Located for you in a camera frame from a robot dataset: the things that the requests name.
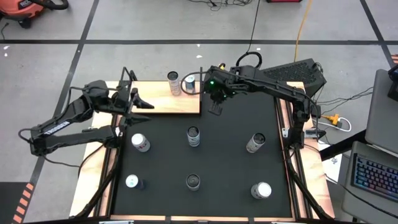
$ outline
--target wooden board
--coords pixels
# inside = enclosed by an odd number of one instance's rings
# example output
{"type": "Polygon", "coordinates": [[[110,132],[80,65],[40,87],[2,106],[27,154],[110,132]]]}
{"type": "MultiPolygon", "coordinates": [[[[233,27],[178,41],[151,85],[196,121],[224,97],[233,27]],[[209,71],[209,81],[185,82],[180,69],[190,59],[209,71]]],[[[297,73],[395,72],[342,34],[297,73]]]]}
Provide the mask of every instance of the wooden board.
{"type": "MultiPolygon", "coordinates": [[[[106,82],[109,88],[116,88],[118,84],[119,82],[106,82]]],[[[200,113],[199,95],[181,92],[181,95],[173,96],[168,81],[137,81],[132,83],[132,88],[138,89],[142,100],[155,106],[154,109],[133,107],[135,113],[200,113]]],[[[200,82],[195,82],[195,88],[198,93],[200,82]]]]}
{"type": "MultiPolygon", "coordinates": [[[[304,89],[304,85],[302,82],[287,82],[287,84],[290,86],[295,86],[297,88],[304,89]]],[[[282,107],[282,113],[284,114],[285,127],[289,127],[289,120],[287,118],[287,111],[284,100],[281,100],[281,107],[282,107]]],[[[309,119],[304,124],[304,129],[310,129],[312,127],[313,127],[312,119],[309,119]]],[[[318,149],[318,143],[316,139],[305,139],[304,143],[314,147],[315,149],[318,149]]],[[[301,153],[305,180],[307,183],[307,189],[311,192],[312,196],[315,198],[318,204],[324,209],[324,211],[329,216],[334,217],[335,213],[331,205],[329,189],[326,183],[325,171],[323,170],[322,159],[319,154],[319,151],[315,151],[311,147],[304,146],[304,148],[300,150],[300,153],[301,153]]],[[[299,202],[302,202],[300,203],[300,214],[302,217],[305,217],[305,210],[303,209],[304,206],[303,195],[301,194],[301,191],[297,186],[296,186],[296,191],[298,192],[297,196],[300,199],[299,202]]],[[[317,214],[313,210],[312,210],[312,215],[314,218],[318,218],[317,214]]]]}
{"type": "MultiPolygon", "coordinates": [[[[118,84],[117,82],[107,82],[109,83],[109,87],[116,87],[118,84]]],[[[142,88],[149,88],[149,85],[153,85],[151,83],[155,82],[145,82],[146,84],[144,86],[141,86],[142,88]]],[[[298,82],[289,82],[288,83],[291,86],[296,86],[297,88],[303,88],[303,83],[298,83],[298,82]]],[[[285,127],[289,127],[289,120],[287,117],[287,110],[285,107],[285,101],[281,100],[281,105],[282,105],[282,115],[284,117],[285,121],[285,127]]],[[[93,126],[98,127],[103,125],[107,125],[111,123],[112,116],[110,114],[96,114],[93,120],[93,126]]],[[[312,127],[312,120],[310,119],[305,123],[305,129],[311,128],[312,127]]],[[[316,149],[318,148],[318,144],[315,139],[306,139],[305,143],[308,144],[309,146],[313,146],[316,149]]],[[[85,156],[87,156],[89,153],[91,153],[93,150],[96,149],[96,147],[99,146],[99,143],[91,143],[88,144],[86,147],[86,152],[85,156]]],[[[330,201],[330,195],[328,191],[328,186],[326,184],[326,177],[325,177],[325,172],[323,171],[323,166],[322,166],[322,160],[320,158],[320,155],[318,152],[316,152],[314,149],[311,149],[310,147],[304,147],[304,149],[301,149],[301,156],[302,156],[302,162],[303,162],[303,169],[306,177],[306,182],[307,182],[307,188],[311,192],[311,194],[314,196],[315,200],[322,206],[322,208],[329,214],[331,217],[334,217],[333,213],[333,207],[331,206],[331,201],[330,201]]],[[[87,202],[91,199],[92,195],[95,193],[95,191],[98,188],[98,182],[100,180],[100,175],[103,167],[103,160],[104,160],[104,154],[105,150],[102,149],[100,150],[93,158],[87,161],[85,166],[82,169],[80,178],[78,180],[78,185],[76,187],[76,192],[75,192],[75,198],[73,199],[73,204],[72,204],[72,209],[70,212],[70,215],[75,215],[78,212],[80,212],[81,209],[87,204],[87,202]]],[[[304,203],[303,203],[303,196],[299,190],[298,187],[296,187],[296,191],[298,193],[298,201],[299,201],[299,209],[300,209],[300,214],[301,217],[305,217],[305,209],[304,209],[304,203]]],[[[102,206],[101,206],[101,211],[100,215],[104,215],[106,211],[106,204],[107,198],[109,196],[109,188],[105,191],[103,194],[103,197],[106,200],[103,200],[102,206]]],[[[141,216],[141,215],[112,215],[112,219],[125,219],[125,220],[165,220],[165,216],[141,216]]],[[[213,221],[220,221],[220,220],[225,220],[225,221],[242,221],[244,222],[247,221],[247,218],[239,218],[239,217],[172,217],[172,220],[213,220],[213,221]]],[[[293,221],[293,218],[255,218],[255,221],[279,221],[279,222],[289,222],[293,221]]]]}

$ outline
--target gray floor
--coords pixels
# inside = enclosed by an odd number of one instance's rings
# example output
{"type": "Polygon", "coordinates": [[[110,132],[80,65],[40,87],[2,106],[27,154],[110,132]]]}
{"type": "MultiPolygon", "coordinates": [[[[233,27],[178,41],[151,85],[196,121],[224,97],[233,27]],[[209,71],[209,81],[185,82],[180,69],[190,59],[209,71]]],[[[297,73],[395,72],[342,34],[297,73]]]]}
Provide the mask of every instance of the gray floor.
{"type": "MultiPolygon", "coordinates": [[[[206,4],[186,0],[69,0],[66,11],[47,11],[25,30],[14,21],[6,22],[4,35],[9,44],[0,44],[0,181],[29,181],[37,158],[17,137],[29,128],[52,117],[65,79],[75,56],[86,20],[98,1],[88,40],[162,40],[160,44],[85,44],[72,79],[73,86],[97,80],[118,80],[123,66],[133,69],[140,80],[165,80],[175,70],[180,74],[197,71],[201,66],[234,65],[247,44],[226,40],[249,40],[257,1],[239,7],[211,11],[206,4]],[[185,40],[222,40],[221,44],[196,44],[185,40]],[[30,44],[12,44],[26,40],[30,44]],[[33,40],[60,40],[64,44],[38,44],[33,40]],[[163,40],[178,40],[168,44],[163,40]]],[[[395,0],[366,0],[385,40],[398,40],[394,22],[395,0]]],[[[255,40],[295,40],[307,1],[268,4],[261,0],[255,40]]],[[[302,31],[302,40],[377,40],[360,0],[316,0],[302,31]]],[[[313,58],[324,69],[326,84],[320,101],[349,97],[373,85],[377,69],[389,64],[380,45],[300,45],[298,59],[313,58]]],[[[388,46],[398,54],[398,46],[388,46]]],[[[263,56],[262,68],[289,63],[294,45],[254,44],[252,50],[263,56]]],[[[243,63],[254,64],[253,58],[243,63]]],[[[328,129],[328,139],[336,143],[366,127],[370,96],[346,103],[338,113],[351,121],[353,130],[343,133],[328,129]]],[[[69,127],[64,133],[79,132],[90,121],[69,127]]],[[[59,149],[50,159],[79,164],[85,146],[59,149]]],[[[77,170],[46,162],[42,169],[25,222],[67,218],[77,181],[77,170]]],[[[338,217],[339,190],[331,187],[338,217]]]]}

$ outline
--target vacuum cleaner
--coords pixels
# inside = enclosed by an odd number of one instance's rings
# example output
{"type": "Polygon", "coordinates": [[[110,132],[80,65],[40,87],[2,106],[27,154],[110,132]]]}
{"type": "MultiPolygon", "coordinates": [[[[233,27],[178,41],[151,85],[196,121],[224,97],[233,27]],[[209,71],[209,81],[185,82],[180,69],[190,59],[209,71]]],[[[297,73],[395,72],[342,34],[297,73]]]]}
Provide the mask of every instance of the vacuum cleaner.
{"type": "Polygon", "coordinates": [[[64,10],[69,7],[68,0],[55,4],[51,0],[0,0],[0,18],[17,21],[22,28],[32,25],[32,18],[41,15],[44,9],[64,10]]]}

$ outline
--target keyboard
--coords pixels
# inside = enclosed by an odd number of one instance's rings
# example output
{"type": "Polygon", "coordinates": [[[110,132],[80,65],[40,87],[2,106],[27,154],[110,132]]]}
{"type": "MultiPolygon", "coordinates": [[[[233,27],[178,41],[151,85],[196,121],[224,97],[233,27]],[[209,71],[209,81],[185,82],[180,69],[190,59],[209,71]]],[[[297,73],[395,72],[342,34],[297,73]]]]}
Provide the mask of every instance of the keyboard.
{"type": "Polygon", "coordinates": [[[354,154],[351,185],[398,202],[398,170],[354,154]]]}

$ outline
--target metal can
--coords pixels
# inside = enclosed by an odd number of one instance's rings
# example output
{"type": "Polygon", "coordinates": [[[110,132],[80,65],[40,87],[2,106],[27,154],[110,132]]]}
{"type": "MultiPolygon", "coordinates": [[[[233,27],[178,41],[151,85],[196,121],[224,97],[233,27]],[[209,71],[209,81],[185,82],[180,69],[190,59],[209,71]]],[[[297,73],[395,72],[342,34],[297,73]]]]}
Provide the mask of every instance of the metal can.
{"type": "Polygon", "coordinates": [[[195,92],[195,76],[189,75],[185,78],[185,89],[189,92],[195,92]]]}
{"type": "Polygon", "coordinates": [[[139,179],[137,175],[131,174],[126,178],[126,185],[130,188],[144,189],[144,180],[139,179]]]}
{"type": "Polygon", "coordinates": [[[195,126],[188,128],[187,136],[188,136],[188,143],[190,146],[192,146],[192,147],[199,146],[199,143],[200,143],[199,128],[197,128],[195,126]]]}
{"type": "Polygon", "coordinates": [[[250,153],[255,153],[265,142],[266,142],[266,137],[261,133],[256,133],[252,136],[252,138],[246,145],[246,149],[250,153]]]}
{"type": "Polygon", "coordinates": [[[178,96],[181,94],[180,82],[178,81],[178,73],[177,72],[169,72],[167,74],[167,79],[170,85],[170,91],[173,96],[178,96]]]}
{"type": "Polygon", "coordinates": [[[196,174],[190,174],[185,180],[185,183],[191,191],[197,191],[200,186],[200,177],[196,174]]]}
{"type": "Polygon", "coordinates": [[[271,195],[271,186],[265,182],[254,184],[251,187],[251,195],[256,199],[264,199],[271,195]]]}
{"type": "Polygon", "coordinates": [[[140,152],[146,152],[150,149],[150,143],[143,134],[135,134],[131,137],[132,145],[140,152]]]}

